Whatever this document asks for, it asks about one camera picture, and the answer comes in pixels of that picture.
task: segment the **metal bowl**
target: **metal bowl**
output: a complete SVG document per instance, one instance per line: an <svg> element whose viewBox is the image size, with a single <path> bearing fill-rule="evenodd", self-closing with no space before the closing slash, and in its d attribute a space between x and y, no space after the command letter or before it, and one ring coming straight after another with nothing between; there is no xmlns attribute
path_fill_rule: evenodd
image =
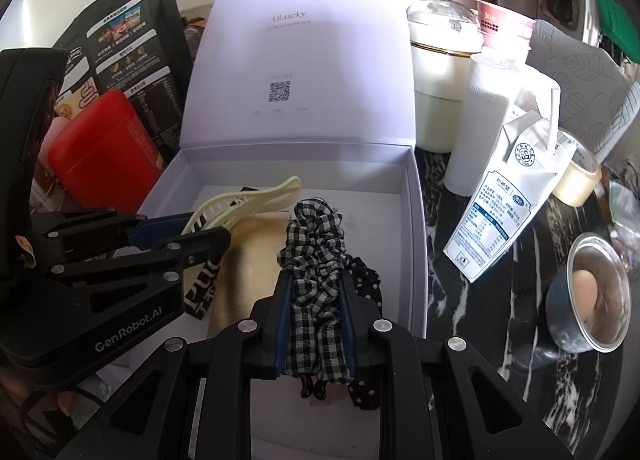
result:
<svg viewBox="0 0 640 460"><path fill-rule="evenodd" d="M578 316L571 288L572 273L580 269L589 271L598 283L591 328ZM620 346L629 328L630 298L626 270L613 247L594 233L581 234L546 293L551 337L566 352L611 352Z"/></svg>

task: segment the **red container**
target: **red container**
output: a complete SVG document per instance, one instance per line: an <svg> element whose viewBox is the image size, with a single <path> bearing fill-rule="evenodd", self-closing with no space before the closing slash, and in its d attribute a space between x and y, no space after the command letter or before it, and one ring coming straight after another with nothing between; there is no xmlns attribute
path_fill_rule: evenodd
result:
<svg viewBox="0 0 640 460"><path fill-rule="evenodd" d="M112 90L55 138L49 166L83 207L135 213L160 176L162 157L127 97Z"/></svg>

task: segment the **milk carton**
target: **milk carton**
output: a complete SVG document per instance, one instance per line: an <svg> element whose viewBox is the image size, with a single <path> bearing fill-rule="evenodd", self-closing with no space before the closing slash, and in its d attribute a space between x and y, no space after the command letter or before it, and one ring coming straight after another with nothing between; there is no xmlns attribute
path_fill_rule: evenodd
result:
<svg viewBox="0 0 640 460"><path fill-rule="evenodd" d="M473 282L506 252L551 194L576 142L558 117L530 111L500 129L494 153L444 253Z"/></svg>

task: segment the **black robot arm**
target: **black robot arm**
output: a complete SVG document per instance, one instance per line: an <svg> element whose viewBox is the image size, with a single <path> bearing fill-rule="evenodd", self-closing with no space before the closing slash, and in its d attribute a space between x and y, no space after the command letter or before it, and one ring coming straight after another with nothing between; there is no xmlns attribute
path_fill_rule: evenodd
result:
<svg viewBox="0 0 640 460"><path fill-rule="evenodd" d="M184 311L182 270L230 234L181 235L191 213L29 213L36 158L68 52L0 52L0 363L36 390L73 387ZM126 246L143 253L92 260Z"/></svg>
<svg viewBox="0 0 640 460"><path fill-rule="evenodd" d="M290 272L249 319L213 339L161 345L62 450L58 460L250 460L251 379L275 380L290 325ZM346 353L380 380L380 459L566 459L571 453L478 352L460 337L416 338L379 319L342 276L341 314L350 321ZM198 389L206 379L202 410ZM432 429L433 393L437 430ZM194 440L193 427L200 433ZM95 438L100 437L100 447Z"/></svg>

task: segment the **box lid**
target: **box lid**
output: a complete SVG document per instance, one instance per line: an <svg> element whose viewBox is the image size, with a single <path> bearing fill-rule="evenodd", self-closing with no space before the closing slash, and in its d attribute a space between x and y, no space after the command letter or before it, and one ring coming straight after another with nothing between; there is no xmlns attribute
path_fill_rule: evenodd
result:
<svg viewBox="0 0 640 460"><path fill-rule="evenodd" d="M182 148L266 141L415 145L412 0L216 0Z"/></svg>

